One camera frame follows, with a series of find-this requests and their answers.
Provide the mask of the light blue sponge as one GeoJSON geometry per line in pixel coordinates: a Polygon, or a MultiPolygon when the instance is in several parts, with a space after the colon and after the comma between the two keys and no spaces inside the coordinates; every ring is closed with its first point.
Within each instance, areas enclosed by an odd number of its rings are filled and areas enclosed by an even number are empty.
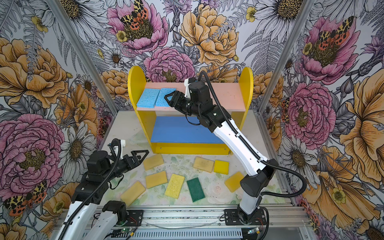
{"type": "Polygon", "coordinates": [[[160,89],[144,89],[138,103],[138,108],[153,109],[156,105],[160,89]]]}

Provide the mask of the green scouring sponge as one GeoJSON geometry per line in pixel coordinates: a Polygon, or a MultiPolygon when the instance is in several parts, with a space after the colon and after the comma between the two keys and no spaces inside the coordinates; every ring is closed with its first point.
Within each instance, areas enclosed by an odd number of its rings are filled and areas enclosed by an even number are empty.
{"type": "Polygon", "coordinates": [[[205,198],[202,185],[198,178],[188,180],[187,185],[188,185],[193,203],[205,198]]]}

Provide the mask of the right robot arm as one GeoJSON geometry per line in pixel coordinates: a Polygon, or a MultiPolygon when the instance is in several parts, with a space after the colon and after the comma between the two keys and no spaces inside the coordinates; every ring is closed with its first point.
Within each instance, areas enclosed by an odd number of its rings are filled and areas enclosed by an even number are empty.
{"type": "Polygon", "coordinates": [[[260,209],[262,191],[275,174],[270,164],[241,133],[231,115],[221,106],[211,83],[193,82],[186,93],[174,91],[164,97],[167,104],[186,116],[196,116],[200,125],[222,140],[245,168],[247,175],[240,181],[244,190],[238,206],[239,220],[249,225],[260,209]]]}

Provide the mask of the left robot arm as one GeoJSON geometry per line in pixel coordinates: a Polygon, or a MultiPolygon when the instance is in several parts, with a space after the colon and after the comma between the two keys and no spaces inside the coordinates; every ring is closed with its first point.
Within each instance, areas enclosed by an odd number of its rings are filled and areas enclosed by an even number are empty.
{"type": "MultiPolygon", "coordinates": [[[[111,189],[110,181],[124,178],[124,174],[138,167],[150,153],[148,150],[122,154],[123,145],[110,146],[110,153],[95,151],[87,161],[88,170],[76,187],[66,219],[58,232],[57,240],[80,240],[105,192],[111,189]]],[[[103,240],[117,224],[128,221],[127,204],[109,201],[102,209],[95,228],[86,235],[87,240],[103,240]]]]}

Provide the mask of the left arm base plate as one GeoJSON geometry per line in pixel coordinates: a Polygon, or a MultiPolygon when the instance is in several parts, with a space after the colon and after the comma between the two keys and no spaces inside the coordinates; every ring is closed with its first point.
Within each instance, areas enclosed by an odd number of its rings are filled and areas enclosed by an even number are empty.
{"type": "Polygon", "coordinates": [[[124,212],[102,212],[94,227],[105,224],[114,224],[114,227],[140,227],[142,225],[144,211],[142,210],[126,210],[124,212]]]}

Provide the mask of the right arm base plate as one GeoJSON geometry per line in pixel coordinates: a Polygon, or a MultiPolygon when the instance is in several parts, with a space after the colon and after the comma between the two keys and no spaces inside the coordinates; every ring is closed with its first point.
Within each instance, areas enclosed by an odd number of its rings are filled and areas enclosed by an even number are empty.
{"type": "Polygon", "coordinates": [[[247,215],[241,209],[225,209],[224,218],[226,226],[248,226],[248,225],[266,225],[267,214],[262,209],[256,209],[250,215],[247,215]]]}

